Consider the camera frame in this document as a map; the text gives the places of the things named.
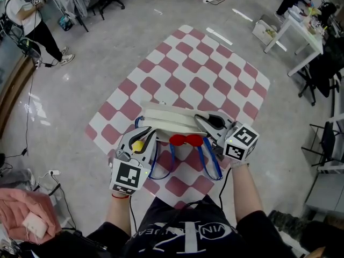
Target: floor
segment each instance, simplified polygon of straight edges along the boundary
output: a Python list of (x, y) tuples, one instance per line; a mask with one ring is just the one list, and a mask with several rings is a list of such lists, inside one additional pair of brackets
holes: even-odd
[[(111, 4), (100, 15), (69, 32), (57, 28), (53, 34), (62, 48), (76, 53), (73, 62), (52, 69), (40, 68), (34, 75), (28, 121), (28, 156), (9, 159), (14, 167), (30, 167), (35, 176), (47, 170), (61, 171), (59, 181), (66, 193), (77, 227), (89, 234), (104, 220), (109, 203), (109, 174), (106, 155), (85, 135), (84, 129), (121, 81), (171, 32), (188, 24), (202, 32), (210, 27), (233, 43), (230, 49), (250, 62), (271, 81), (268, 95), (253, 128), (259, 144), (250, 156), (250, 170), (264, 209), (299, 215), (315, 173), (300, 150), (309, 123), (323, 124), (329, 117), (330, 99), (316, 96), (312, 107), (307, 97), (299, 98), (302, 87), (297, 75), (287, 76), (298, 57), (293, 52), (302, 38), (288, 31), (280, 40), (287, 52), (275, 46), (269, 54), (252, 35), (263, 15), (273, 17), (282, 0), (226, 0), (214, 6), (202, 0), (123, 0), (125, 10)], [(244, 19), (232, 9), (247, 15)], [(25, 147), (28, 92), (26, 86), (10, 116), (2, 138), (7, 155)], [(49, 177), (41, 183), (53, 184)], [(211, 190), (219, 203), (223, 181)], [(235, 224), (232, 180), (222, 196), (225, 213)], [(145, 189), (133, 196), (133, 210), (141, 222), (153, 196)]]

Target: hand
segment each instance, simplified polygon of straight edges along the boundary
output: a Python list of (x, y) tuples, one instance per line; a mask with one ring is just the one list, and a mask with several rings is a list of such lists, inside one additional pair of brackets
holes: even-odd
[(41, 7), (43, 7), (45, 5), (44, 1), (41, 0), (37, 5), (36, 5), (36, 8), (37, 9), (40, 9)]

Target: white table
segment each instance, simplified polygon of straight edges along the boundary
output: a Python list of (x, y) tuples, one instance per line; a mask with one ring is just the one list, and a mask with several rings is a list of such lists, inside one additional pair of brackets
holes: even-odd
[(282, 27), (280, 31), (277, 33), (277, 35), (274, 37), (274, 39), (270, 42), (270, 44), (265, 48), (264, 52), (268, 53), (272, 46), (278, 41), (278, 39), (281, 38), (281, 36), (287, 31), (287, 29), (292, 26), (301, 34), (304, 39), (307, 41), (306, 45), (303, 44), (295, 54), (298, 54), (301, 52), (306, 46), (311, 45), (314, 49), (314, 52), (310, 54), (306, 59), (304, 59), (301, 63), (299, 63), (296, 67), (294, 67), (292, 70), (288, 72), (288, 76), (292, 76), (297, 71), (301, 70), (304, 66), (306, 66), (309, 62), (311, 62), (314, 58), (316, 58), (319, 54), (323, 54), (323, 40), (322, 38), (317, 39), (313, 34), (311, 34), (307, 28), (303, 25), (303, 23), (300, 23), (296, 21), (291, 15), (289, 15), (284, 23), (282, 24)]

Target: checkered mat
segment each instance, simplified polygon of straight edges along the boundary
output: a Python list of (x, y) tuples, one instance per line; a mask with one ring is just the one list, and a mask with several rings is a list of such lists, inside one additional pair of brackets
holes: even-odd
[[(194, 28), (183, 25), (132, 71), (86, 127), (86, 134), (105, 154), (121, 135), (134, 129), (142, 100), (182, 108), (222, 111), (252, 124), (269, 89), (269, 80), (231, 50)], [(216, 177), (204, 150), (207, 169)], [(153, 177), (170, 168), (168, 145), (159, 145)], [(224, 174), (228, 162), (220, 164)], [(144, 187), (167, 204), (182, 207), (202, 199), (214, 181), (204, 172), (197, 149), (176, 148), (173, 172), (163, 180), (147, 179)]]

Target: red wristband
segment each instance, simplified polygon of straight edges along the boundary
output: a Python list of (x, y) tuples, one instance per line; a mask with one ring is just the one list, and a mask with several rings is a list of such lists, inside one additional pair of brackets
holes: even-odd
[(113, 194), (111, 194), (114, 198), (116, 198), (116, 199), (126, 199), (126, 198), (129, 198), (129, 195), (127, 195), (127, 196), (125, 196), (125, 197), (116, 197), (116, 196), (114, 196)]

